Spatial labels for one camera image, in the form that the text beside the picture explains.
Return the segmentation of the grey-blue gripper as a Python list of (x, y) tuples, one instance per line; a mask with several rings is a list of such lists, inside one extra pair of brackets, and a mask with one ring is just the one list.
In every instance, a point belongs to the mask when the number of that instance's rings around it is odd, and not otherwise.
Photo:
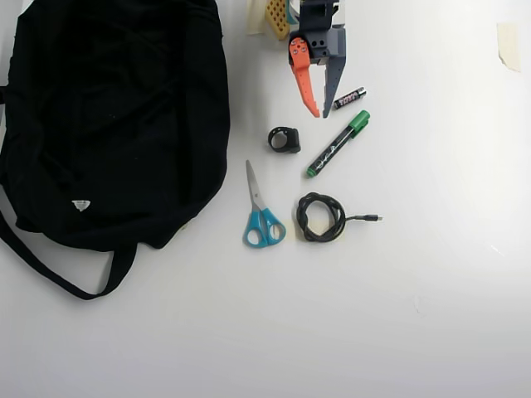
[(320, 112), (311, 85), (310, 60), (325, 65), (323, 118), (326, 119), (346, 65), (344, 11), (344, 1), (300, 1), (297, 37), (289, 45), (291, 70), (302, 101), (315, 118)]

